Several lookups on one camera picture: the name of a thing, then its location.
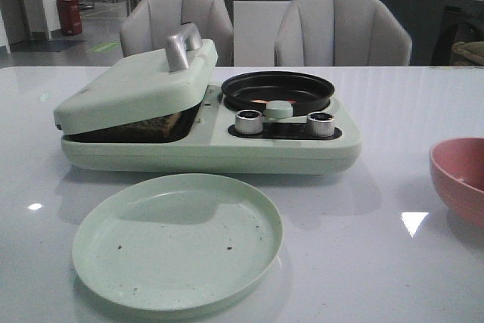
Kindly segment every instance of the chair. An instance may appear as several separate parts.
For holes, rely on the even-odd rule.
[[[293,0],[276,66],[408,66],[411,38],[379,0]]]
[[[120,30],[125,57],[165,48],[166,37],[183,23],[195,23],[202,38],[215,43],[217,66],[231,66],[234,27],[224,0],[141,0]]]

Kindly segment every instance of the silver handle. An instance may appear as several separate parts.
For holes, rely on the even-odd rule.
[[[183,24],[180,31],[166,39],[166,59],[169,72],[186,70],[188,64],[187,51],[193,51],[202,46],[202,37],[193,23]]]

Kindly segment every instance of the black frying pan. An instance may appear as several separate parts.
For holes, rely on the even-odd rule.
[[[323,110],[330,102],[334,86],[321,77],[288,71],[261,71],[231,77],[222,83],[225,102],[237,110],[263,112],[260,101],[289,101],[293,115]]]

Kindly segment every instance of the table surface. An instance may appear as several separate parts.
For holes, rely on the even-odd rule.
[[[63,155],[52,111],[105,70],[0,69],[1,321],[148,321],[93,294],[71,260],[76,230],[94,207],[160,175],[80,169]],[[217,68],[213,83],[253,70]],[[275,202],[283,247],[252,293],[193,321],[484,321],[484,230],[439,199],[428,155],[442,139],[484,136],[484,69],[292,70],[335,85],[363,151],[338,175],[230,175]]]

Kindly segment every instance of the trash can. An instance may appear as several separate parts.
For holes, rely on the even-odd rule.
[[[57,0],[60,30],[65,36],[74,36],[82,32],[79,0]]]

